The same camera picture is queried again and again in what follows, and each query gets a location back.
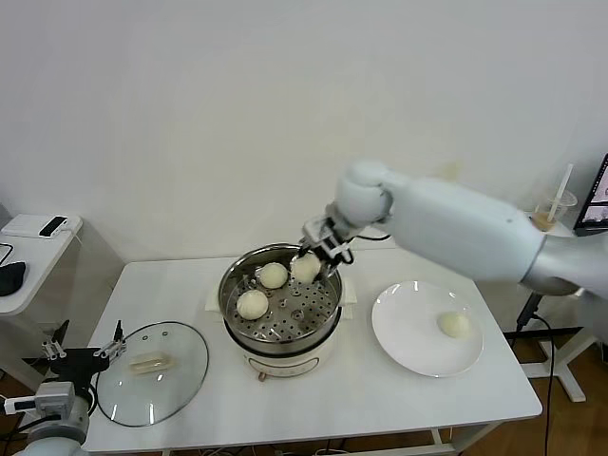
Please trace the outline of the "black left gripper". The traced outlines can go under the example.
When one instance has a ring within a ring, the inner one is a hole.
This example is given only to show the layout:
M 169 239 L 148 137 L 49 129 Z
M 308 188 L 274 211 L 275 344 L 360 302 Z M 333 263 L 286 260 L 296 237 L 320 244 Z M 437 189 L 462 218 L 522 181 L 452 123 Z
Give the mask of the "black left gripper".
M 50 369 L 65 380 L 91 380 L 92 377 L 107 370 L 107 357 L 120 356 L 125 348 L 122 321 L 117 322 L 112 340 L 101 348 L 66 349 L 62 343 L 65 339 L 69 321 L 61 326 L 42 344 Z

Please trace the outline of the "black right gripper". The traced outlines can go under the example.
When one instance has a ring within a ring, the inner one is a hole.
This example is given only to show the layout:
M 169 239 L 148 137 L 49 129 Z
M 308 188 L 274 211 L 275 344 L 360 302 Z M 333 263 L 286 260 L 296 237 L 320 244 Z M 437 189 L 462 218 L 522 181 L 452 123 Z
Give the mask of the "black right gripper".
M 352 265 L 354 255 L 350 243 L 342 239 L 332 228 L 322 227 L 311 237 L 311 250 L 320 260 L 319 272 L 316 281 L 329 280 L 340 265 Z M 309 252 L 308 244 L 298 246 L 290 263 L 300 260 Z

